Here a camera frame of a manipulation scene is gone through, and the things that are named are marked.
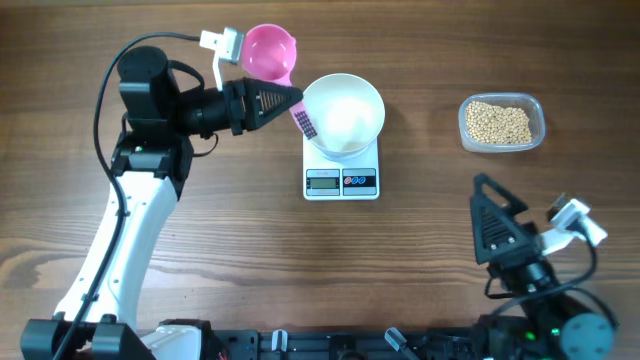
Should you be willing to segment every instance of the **white clip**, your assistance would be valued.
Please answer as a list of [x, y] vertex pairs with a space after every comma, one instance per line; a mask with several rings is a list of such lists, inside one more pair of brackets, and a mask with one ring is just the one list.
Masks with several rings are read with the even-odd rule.
[[216, 87], [222, 91], [222, 75], [220, 74], [220, 61], [237, 64], [240, 60], [240, 50], [244, 34], [225, 27], [222, 34], [202, 30], [200, 34], [200, 47], [213, 50], [213, 76], [216, 80]]
[[540, 234], [542, 255], [547, 256], [566, 248], [576, 237], [587, 241], [582, 234], [567, 229], [574, 221], [580, 221], [589, 234], [593, 246], [598, 246], [607, 237], [607, 232], [587, 216], [589, 210], [591, 209], [586, 204], [577, 199], [568, 201], [551, 219], [553, 228]]
[[289, 333], [282, 329], [274, 331], [271, 335], [271, 351], [286, 352], [287, 346], [289, 346]]

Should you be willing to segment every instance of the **white bracket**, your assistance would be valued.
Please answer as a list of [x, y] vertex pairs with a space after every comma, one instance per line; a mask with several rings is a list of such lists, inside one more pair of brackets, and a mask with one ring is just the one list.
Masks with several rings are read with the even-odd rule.
[[598, 246], [602, 240], [606, 239], [607, 232], [587, 216], [590, 210], [585, 203], [578, 199], [568, 201], [551, 219], [553, 229], [540, 234], [540, 241], [544, 249], [542, 254], [546, 256], [562, 250], [576, 237], [587, 241], [579, 232], [567, 229], [574, 221], [579, 221], [582, 224], [589, 234], [593, 246]]
[[244, 34], [230, 27], [225, 27], [222, 34], [202, 30], [200, 47], [214, 51], [212, 68], [219, 91], [222, 91], [223, 84], [220, 61], [237, 64], [240, 60], [243, 41]]
[[206, 346], [202, 331], [188, 325], [161, 325], [141, 340], [157, 360], [198, 360]]

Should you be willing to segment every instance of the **wood grain surface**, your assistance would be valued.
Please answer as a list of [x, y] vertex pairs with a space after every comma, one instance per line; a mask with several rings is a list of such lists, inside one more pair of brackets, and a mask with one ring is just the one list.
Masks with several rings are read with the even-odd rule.
[[[180, 3], [8, 1], [0, 9], [0, 358], [21, 357], [26, 321], [52, 314], [97, 230], [108, 183], [91, 119], [116, 52], [146, 32], [247, 31], [265, 22], [297, 38], [297, 86], [346, 72], [380, 91], [380, 199], [307, 202], [302, 139], [288, 114], [258, 132], [220, 134], [218, 149], [195, 160], [160, 235], [140, 328], [176, 317], [209, 319], [218, 329], [469, 325], [500, 303], [482, 295], [487, 274], [471, 237], [471, 180], [486, 172], [525, 200], [543, 228], [561, 192], [593, 205], [610, 237], [585, 286], [619, 315], [612, 358], [638, 357], [639, 3]], [[179, 40], [148, 44], [213, 86], [210, 51]], [[231, 66], [223, 73], [243, 75]], [[102, 112], [107, 154], [124, 112], [117, 82]], [[545, 141], [523, 153], [465, 151], [458, 107], [472, 94], [501, 91], [540, 101]], [[584, 271], [588, 255], [574, 244], [552, 260], [567, 279]]]

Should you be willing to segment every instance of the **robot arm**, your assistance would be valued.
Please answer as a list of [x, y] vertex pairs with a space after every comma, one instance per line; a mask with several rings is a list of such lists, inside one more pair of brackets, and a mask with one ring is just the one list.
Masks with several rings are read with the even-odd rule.
[[[99, 287], [99, 297], [92, 302], [85, 322], [98, 323], [105, 314], [113, 314], [119, 322], [135, 331], [138, 298], [149, 260], [160, 230], [178, 201], [170, 179], [155, 178], [153, 172], [127, 171], [117, 178], [127, 199], [128, 214], [122, 235]], [[107, 209], [98, 233], [80, 273], [54, 314], [73, 321], [84, 294], [88, 293], [115, 227], [118, 212], [116, 194], [111, 188]]]
[[[527, 353], [554, 359], [573, 358], [578, 353], [584, 359], [605, 357], [613, 347], [617, 322], [603, 302], [577, 288], [595, 272], [595, 247], [607, 236], [587, 216], [589, 207], [578, 199], [561, 196], [547, 213], [553, 228], [539, 234], [533, 223], [516, 222], [516, 215], [527, 210], [520, 199], [486, 175], [478, 175], [474, 181], [471, 218], [476, 261], [488, 263], [491, 280], [500, 279], [508, 291], [489, 294], [490, 280], [485, 295], [512, 298], [479, 321], [477, 328], [487, 338], [485, 348], [498, 359]], [[495, 190], [507, 203], [498, 206], [484, 193], [484, 186]], [[584, 275], [561, 284], [546, 255], [566, 247], [574, 237], [587, 243], [591, 265]], [[604, 316], [567, 295], [571, 290], [595, 299]], [[522, 307], [526, 322], [500, 319], [498, 315], [512, 306]]]

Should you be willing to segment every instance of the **pink measuring cup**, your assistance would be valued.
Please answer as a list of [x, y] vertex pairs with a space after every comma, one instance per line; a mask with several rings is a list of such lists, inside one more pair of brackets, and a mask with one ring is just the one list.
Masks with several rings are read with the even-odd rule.
[[[262, 24], [249, 30], [240, 53], [242, 68], [251, 76], [284, 86], [291, 86], [291, 72], [297, 55], [296, 39], [273, 24]], [[302, 101], [289, 112], [307, 139], [317, 135]]]

